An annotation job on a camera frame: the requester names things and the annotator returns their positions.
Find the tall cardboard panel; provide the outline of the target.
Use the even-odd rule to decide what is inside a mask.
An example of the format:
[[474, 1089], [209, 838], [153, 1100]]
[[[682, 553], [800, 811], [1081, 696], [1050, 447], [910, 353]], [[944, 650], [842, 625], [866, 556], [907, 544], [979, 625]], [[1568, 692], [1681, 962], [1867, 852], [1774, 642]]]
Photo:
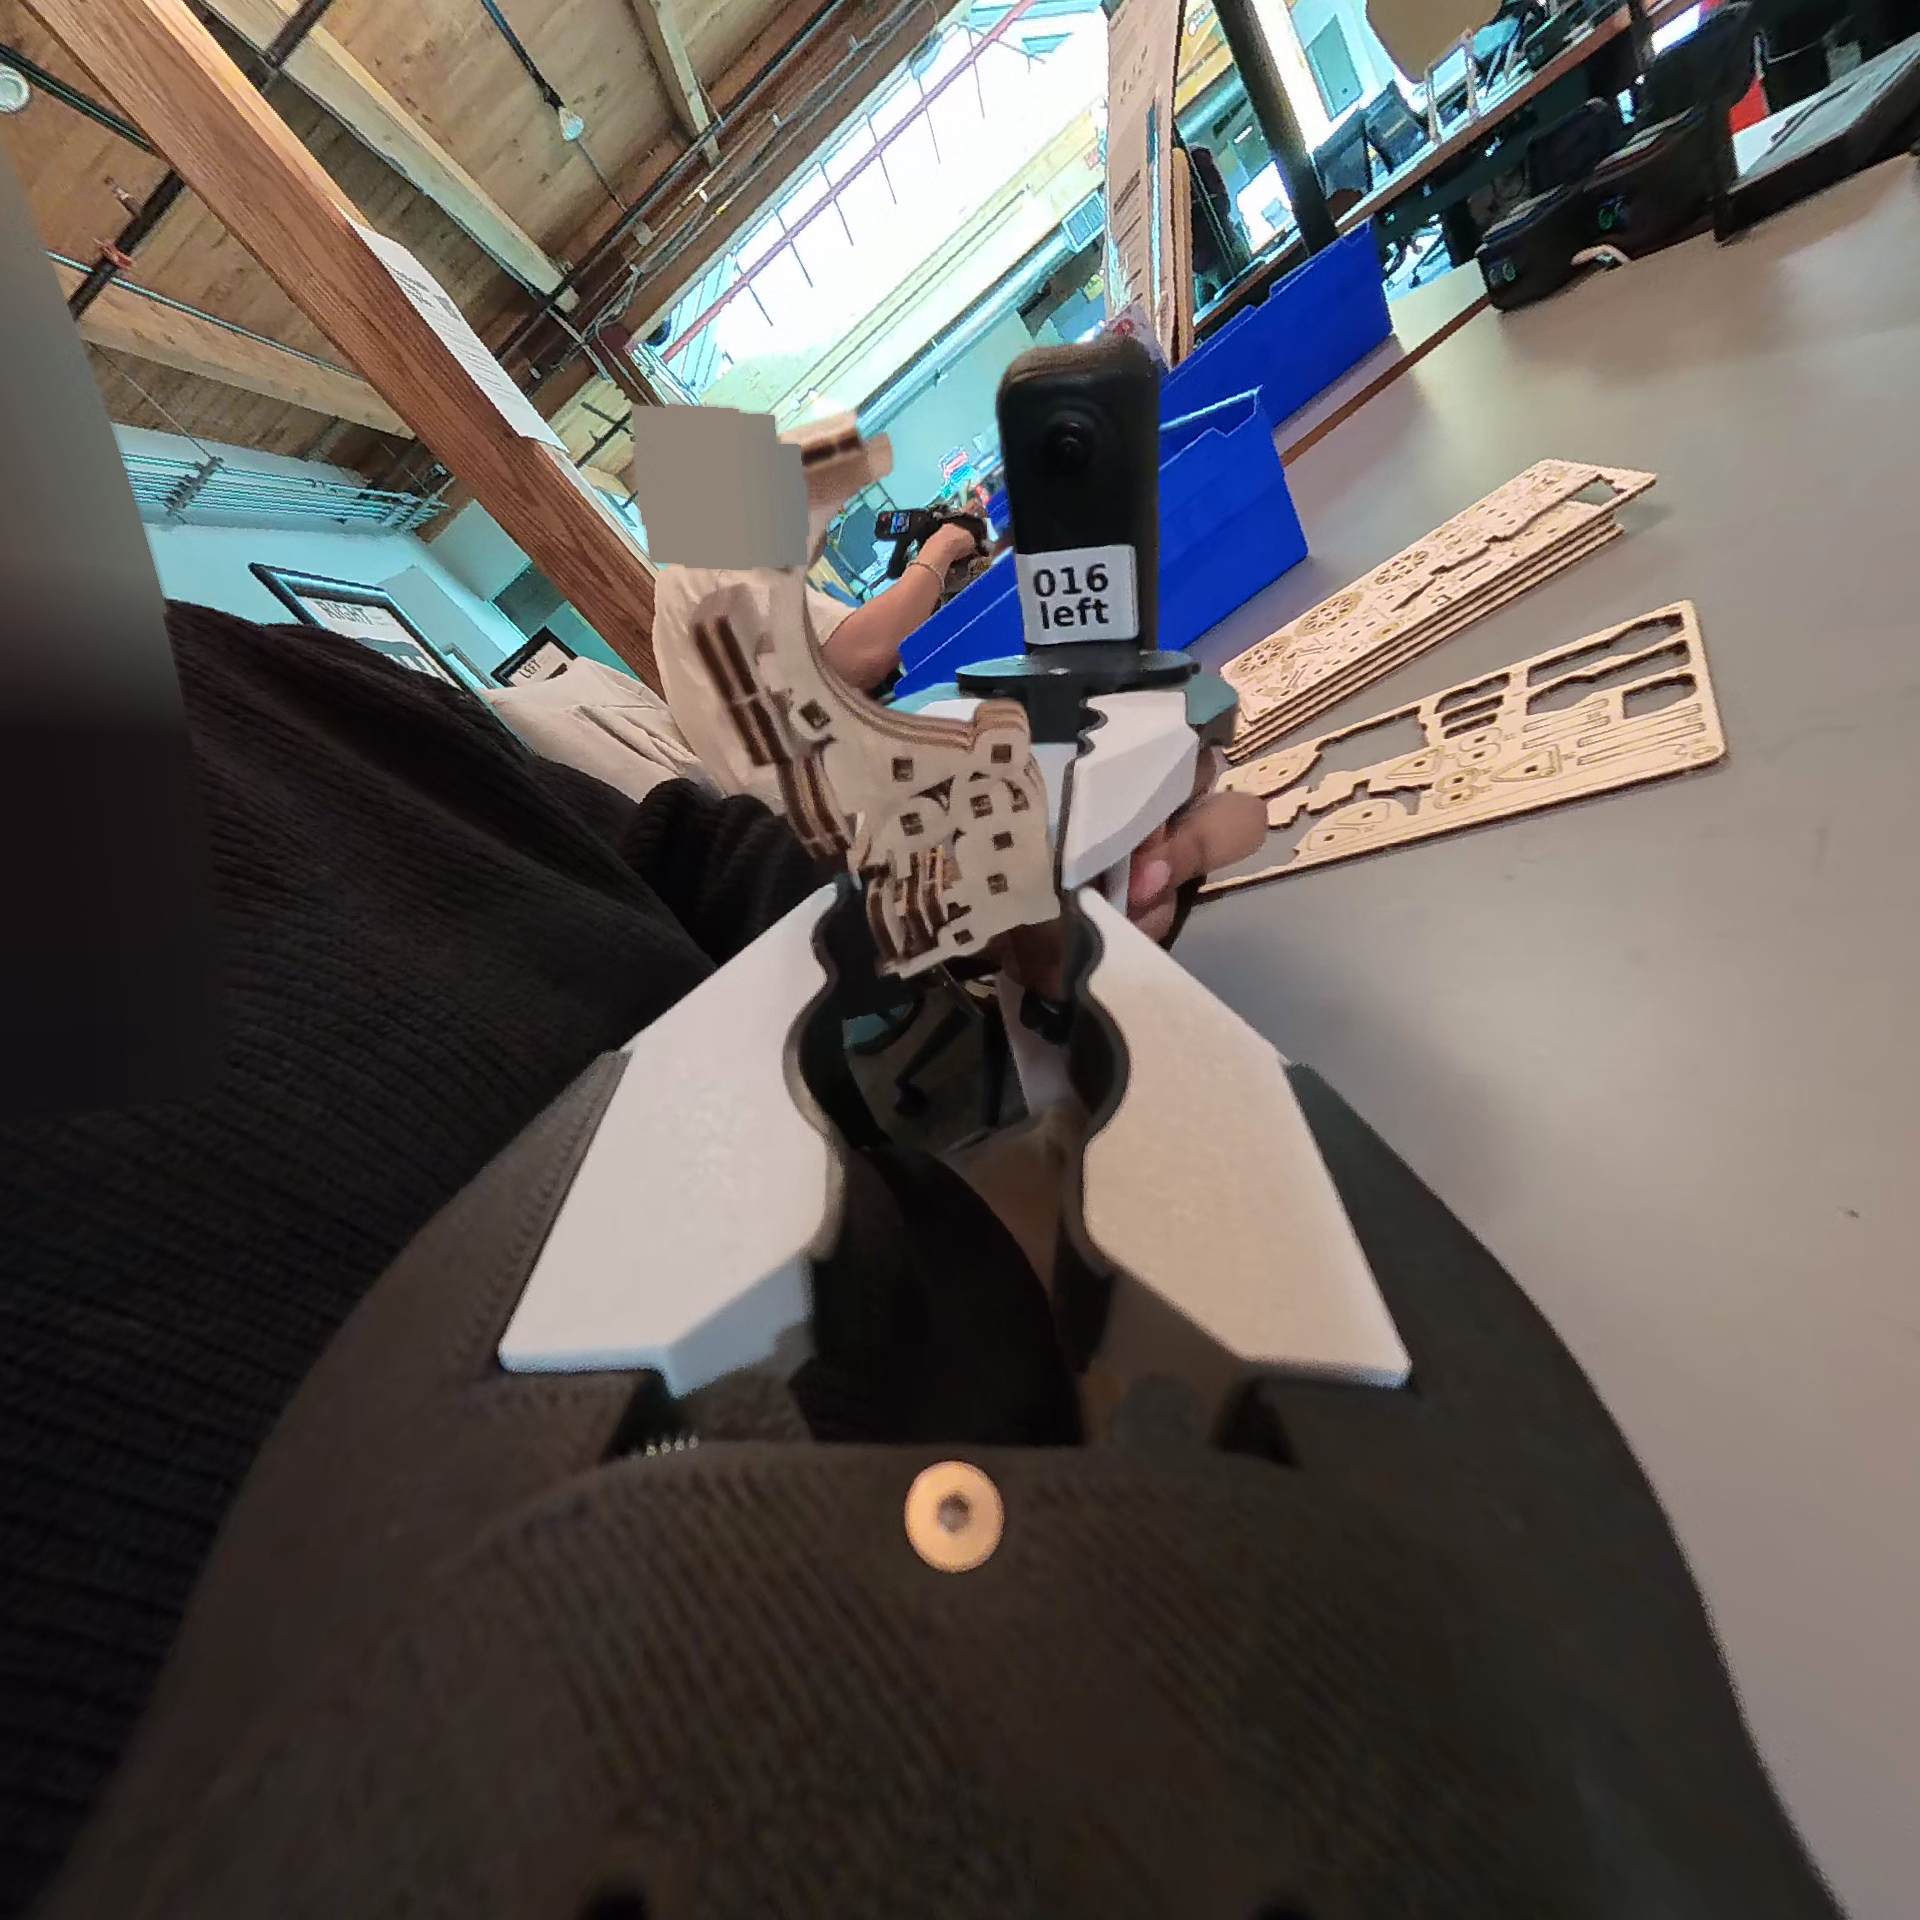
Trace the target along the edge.
[[1108, 3], [1104, 292], [1108, 329], [1176, 368], [1193, 311], [1189, 183], [1176, 153], [1182, 3]]

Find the wooden puzzle sheet stack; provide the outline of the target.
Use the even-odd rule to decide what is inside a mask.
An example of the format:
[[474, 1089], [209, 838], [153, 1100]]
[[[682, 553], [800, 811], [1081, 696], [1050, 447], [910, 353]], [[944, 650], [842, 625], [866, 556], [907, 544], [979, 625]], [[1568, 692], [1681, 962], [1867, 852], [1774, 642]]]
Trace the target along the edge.
[[1249, 762], [1478, 618], [1621, 538], [1653, 471], [1545, 460], [1220, 668]]

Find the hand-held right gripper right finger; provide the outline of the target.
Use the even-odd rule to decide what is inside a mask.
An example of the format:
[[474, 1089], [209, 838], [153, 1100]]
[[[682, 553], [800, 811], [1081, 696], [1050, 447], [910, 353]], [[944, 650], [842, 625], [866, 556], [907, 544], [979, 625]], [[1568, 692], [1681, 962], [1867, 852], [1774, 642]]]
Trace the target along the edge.
[[1410, 1358], [1282, 1056], [1097, 890], [1072, 911], [1068, 1343], [1118, 1391], [1397, 1391]]

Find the black framed sign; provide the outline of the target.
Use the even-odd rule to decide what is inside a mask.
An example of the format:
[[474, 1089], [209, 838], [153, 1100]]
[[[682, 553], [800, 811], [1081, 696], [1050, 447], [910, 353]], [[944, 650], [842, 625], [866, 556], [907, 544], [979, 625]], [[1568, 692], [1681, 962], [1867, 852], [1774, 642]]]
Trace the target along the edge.
[[377, 657], [450, 686], [475, 692], [484, 686], [483, 673], [458, 648], [427, 638], [387, 587], [265, 563], [252, 563], [250, 571], [307, 628], [355, 641]]

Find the cut-out wooden puzzle sheet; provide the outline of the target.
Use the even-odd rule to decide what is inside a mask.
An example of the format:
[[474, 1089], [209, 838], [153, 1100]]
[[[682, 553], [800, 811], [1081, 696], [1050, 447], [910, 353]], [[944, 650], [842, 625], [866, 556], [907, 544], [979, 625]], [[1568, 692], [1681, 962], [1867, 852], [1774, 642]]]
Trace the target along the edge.
[[1708, 770], [1726, 738], [1697, 609], [1656, 609], [1305, 744], [1226, 786], [1264, 802], [1268, 860], [1201, 898]]

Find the person's left forearm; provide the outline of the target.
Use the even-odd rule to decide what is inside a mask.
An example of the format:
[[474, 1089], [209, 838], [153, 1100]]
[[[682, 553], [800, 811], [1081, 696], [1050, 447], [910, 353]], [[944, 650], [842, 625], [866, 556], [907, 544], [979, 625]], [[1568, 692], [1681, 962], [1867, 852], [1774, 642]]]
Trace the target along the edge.
[[846, 866], [809, 852], [762, 801], [665, 782], [633, 808], [621, 842], [636, 873], [716, 967], [739, 958]]

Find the blue plastic bin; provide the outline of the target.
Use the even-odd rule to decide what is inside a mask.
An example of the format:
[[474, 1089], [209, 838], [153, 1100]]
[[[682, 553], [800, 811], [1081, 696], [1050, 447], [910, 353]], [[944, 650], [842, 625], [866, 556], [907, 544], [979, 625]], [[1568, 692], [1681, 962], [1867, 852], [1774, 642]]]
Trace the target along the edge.
[[1280, 426], [1386, 344], [1390, 316], [1369, 225], [1275, 281], [1203, 342], [1162, 384], [1162, 422], [1253, 393]]
[[[1160, 646], [1186, 650], [1308, 556], [1258, 390], [1162, 431]], [[1021, 650], [1016, 556], [1002, 553], [902, 646], [897, 699]]]

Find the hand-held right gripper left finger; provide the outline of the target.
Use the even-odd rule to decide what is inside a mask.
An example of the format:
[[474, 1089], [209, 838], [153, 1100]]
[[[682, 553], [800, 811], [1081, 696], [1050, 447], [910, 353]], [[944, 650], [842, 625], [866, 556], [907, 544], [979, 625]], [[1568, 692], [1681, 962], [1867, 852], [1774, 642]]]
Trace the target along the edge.
[[683, 1399], [798, 1353], [843, 1215], [843, 1152], [800, 1078], [834, 907], [817, 890], [620, 1051], [504, 1371], [652, 1371]]

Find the small wooden puzzle model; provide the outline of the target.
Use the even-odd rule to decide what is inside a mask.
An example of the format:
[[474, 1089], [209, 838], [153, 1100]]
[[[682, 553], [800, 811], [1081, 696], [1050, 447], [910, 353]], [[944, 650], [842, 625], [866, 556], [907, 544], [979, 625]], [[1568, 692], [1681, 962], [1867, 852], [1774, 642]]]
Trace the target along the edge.
[[832, 519], [892, 470], [889, 440], [854, 417], [781, 434], [770, 417], [665, 406], [633, 426], [670, 711], [729, 793], [843, 862], [880, 969], [915, 976], [1061, 907], [1024, 708], [901, 711], [834, 678], [812, 638], [805, 594]]

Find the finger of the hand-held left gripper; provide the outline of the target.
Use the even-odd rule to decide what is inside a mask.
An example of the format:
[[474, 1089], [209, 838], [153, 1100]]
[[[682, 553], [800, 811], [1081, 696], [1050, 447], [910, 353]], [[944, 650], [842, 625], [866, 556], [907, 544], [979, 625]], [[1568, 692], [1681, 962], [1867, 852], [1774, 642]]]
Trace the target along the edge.
[[1198, 759], [1186, 705], [1084, 705], [1064, 766], [1058, 887], [1118, 890], [1147, 834], [1189, 802]]

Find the white paper notice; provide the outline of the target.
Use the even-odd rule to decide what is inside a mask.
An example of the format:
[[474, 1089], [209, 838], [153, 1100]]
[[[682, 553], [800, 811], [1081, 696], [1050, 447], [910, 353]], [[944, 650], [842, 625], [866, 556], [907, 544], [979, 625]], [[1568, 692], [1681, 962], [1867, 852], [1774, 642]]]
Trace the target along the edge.
[[517, 387], [491, 350], [480, 342], [462, 310], [450, 299], [432, 272], [403, 246], [362, 225], [352, 225], [385, 272], [394, 279], [419, 319], [437, 335], [486, 408], [524, 441], [545, 443], [566, 455], [565, 441]]

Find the black carrying case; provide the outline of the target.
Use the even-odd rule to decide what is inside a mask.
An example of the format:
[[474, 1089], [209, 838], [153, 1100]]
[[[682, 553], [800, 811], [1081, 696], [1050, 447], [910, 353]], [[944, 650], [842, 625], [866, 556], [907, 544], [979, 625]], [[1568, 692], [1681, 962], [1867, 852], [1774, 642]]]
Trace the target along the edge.
[[1705, 126], [1651, 128], [1485, 232], [1476, 266], [1489, 305], [1509, 314], [1557, 296], [1586, 268], [1659, 251], [1708, 225], [1720, 194], [1722, 160]]
[[1726, 246], [1766, 217], [1857, 176], [1915, 143], [1917, 62], [1878, 62], [1779, 115], [1761, 145], [1736, 162], [1712, 233]]

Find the person's black sweater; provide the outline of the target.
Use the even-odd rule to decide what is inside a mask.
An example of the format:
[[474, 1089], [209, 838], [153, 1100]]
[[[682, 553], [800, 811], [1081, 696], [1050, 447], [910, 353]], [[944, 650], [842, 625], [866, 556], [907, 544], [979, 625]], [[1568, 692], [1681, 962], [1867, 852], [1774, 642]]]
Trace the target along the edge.
[[632, 801], [474, 696], [171, 602], [228, 1017], [182, 1107], [5, 1126], [3, 1912], [117, 1772], [235, 1490], [346, 1316], [714, 972]]

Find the black pole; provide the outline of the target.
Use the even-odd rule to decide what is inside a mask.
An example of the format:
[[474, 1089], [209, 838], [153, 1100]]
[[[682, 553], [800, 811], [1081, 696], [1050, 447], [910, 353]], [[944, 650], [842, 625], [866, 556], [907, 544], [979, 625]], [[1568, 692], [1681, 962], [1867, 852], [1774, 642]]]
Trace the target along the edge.
[[1213, 9], [1267, 150], [1280, 170], [1292, 222], [1305, 251], [1316, 256], [1337, 241], [1337, 227], [1258, 4], [1213, 3]]

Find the person's left hand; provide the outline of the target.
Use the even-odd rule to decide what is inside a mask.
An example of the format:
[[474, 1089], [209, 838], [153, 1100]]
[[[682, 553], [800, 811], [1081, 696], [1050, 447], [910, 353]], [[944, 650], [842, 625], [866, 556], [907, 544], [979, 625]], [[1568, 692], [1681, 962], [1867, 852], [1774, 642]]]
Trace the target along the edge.
[[1267, 817], [1258, 796], [1209, 791], [1192, 801], [1132, 856], [1128, 919], [1171, 948], [1205, 881], [1258, 852], [1264, 838]]

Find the wooden support beam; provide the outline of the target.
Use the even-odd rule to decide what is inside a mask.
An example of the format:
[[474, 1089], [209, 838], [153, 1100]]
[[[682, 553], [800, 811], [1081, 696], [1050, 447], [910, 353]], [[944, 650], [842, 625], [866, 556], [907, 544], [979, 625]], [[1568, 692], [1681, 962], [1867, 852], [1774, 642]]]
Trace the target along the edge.
[[569, 455], [515, 436], [352, 225], [357, 210], [178, 3], [30, 4], [385, 402], [661, 689], [653, 571]]

